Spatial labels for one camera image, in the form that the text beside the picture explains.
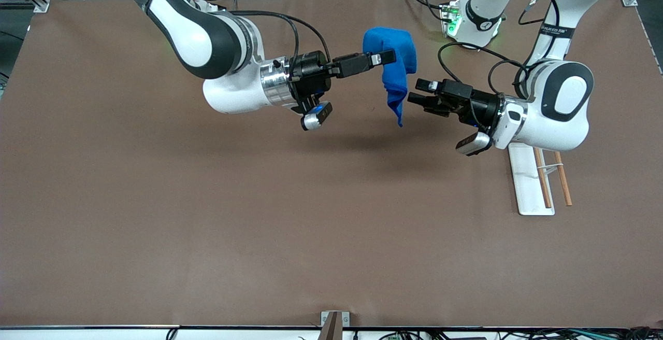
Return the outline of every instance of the blue towel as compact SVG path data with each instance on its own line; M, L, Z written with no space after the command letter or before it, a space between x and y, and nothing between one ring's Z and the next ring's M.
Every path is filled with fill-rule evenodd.
M406 75L416 72L416 49L407 31L377 27L364 35L363 52L380 52L393 49L396 62L384 66L382 82L386 88L386 104L398 117L402 128L403 100L408 94Z

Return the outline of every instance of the brown table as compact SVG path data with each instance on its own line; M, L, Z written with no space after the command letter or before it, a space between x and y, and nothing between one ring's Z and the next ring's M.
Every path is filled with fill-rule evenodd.
M492 49L529 53L527 1ZM310 21L334 56L372 26L407 29L410 86L446 77L439 24L412 1L241 8ZM291 53L286 24L255 21L267 56ZM488 90L496 59L445 58ZM555 179L557 215L523 217L507 153L455 153L472 129L415 105L399 128L379 69L334 80L334 113L303 132L283 108L209 108L135 3L52 2L0 103L0 323L306 325L346 309L355 325L660 327L663 80L635 9L599 2L568 59L596 78L589 137L564 156L574 206Z

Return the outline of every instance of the brown tabletop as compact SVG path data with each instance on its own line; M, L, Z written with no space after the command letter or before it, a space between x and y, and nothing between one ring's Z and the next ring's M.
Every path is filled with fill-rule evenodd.
M516 24L526 2L491 44L520 60L537 32ZM373 26L407 29L410 87L447 77L447 40L415 2L241 8L310 21L332 56ZM286 24L255 22L268 57L291 53ZM497 59L444 56L488 90ZM589 136L564 154L574 206L554 178L557 215L523 217L507 153L456 153L471 127L415 105L399 128L381 69L334 80L334 113L303 132L284 108L209 108L135 3L52 2L0 102L0 323L308 325L345 309L355 325L660 327L663 80L636 10L597 3L568 59L596 78Z

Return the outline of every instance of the wooden dowel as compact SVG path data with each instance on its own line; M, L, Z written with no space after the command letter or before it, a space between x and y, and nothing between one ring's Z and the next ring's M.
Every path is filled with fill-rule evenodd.
M555 151L555 163L561 164L561 153ZM564 193L564 203L566 206L573 205L571 201L571 192L569 191L569 184L566 182L566 172L564 172L564 165L557 165L557 172L559 172L559 182L561 182L561 191Z
M537 172L539 174L539 183L543 193L543 201L546 208L552 208L552 201L550 200L550 193L547 189L547 181L545 181L545 168L543 168L544 161L540 149L533 147L535 151L535 160L537 161Z

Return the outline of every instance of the wooden stick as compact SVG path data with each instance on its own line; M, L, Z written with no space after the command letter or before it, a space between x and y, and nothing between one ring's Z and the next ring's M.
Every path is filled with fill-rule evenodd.
M539 184L543 193L543 202L546 208L552 208L552 201L550 200L550 193L547 189L547 181L545 181L545 168L543 168L544 161L540 149L533 147L535 151L535 160L537 161L537 172L539 174Z
M561 164L561 153L555 151L555 163ZM561 182L561 191L564 193L564 202L566 206L573 205L571 201L571 192L569 191L569 184L566 182L566 172L564 172L564 165L557 165L557 172L559 172L559 182Z

